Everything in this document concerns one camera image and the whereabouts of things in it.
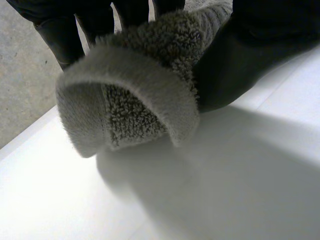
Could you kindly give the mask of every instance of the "white surface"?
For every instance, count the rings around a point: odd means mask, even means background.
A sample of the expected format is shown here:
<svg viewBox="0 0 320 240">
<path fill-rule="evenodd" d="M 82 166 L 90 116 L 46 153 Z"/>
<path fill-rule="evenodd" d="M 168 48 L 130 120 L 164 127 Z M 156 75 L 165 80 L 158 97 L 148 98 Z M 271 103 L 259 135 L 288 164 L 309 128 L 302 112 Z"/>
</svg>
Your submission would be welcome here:
<svg viewBox="0 0 320 240">
<path fill-rule="evenodd" d="M 0 150 L 0 240 L 320 239 L 320 48 L 168 139 L 82 159 L 53 108 Z"/>
</svg>

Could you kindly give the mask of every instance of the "concrete floor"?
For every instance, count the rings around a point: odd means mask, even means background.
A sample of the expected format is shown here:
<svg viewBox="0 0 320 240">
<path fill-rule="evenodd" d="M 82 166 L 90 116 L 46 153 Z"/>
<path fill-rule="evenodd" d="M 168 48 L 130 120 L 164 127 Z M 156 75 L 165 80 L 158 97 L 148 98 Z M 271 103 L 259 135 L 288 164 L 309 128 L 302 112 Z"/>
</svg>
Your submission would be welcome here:
<svg viewBox="0 0 320 240">
<path fill-rule="evenodd" d="M 0 9 L 1 149 L 55 105 L 55 79 L 62 71 L 32 23 L 6 1 L 0 1 Z M 114 12 L 115 27 L 120 29 Z M 150 16 L 154 16 L 153 7 Z"/>
</svg>

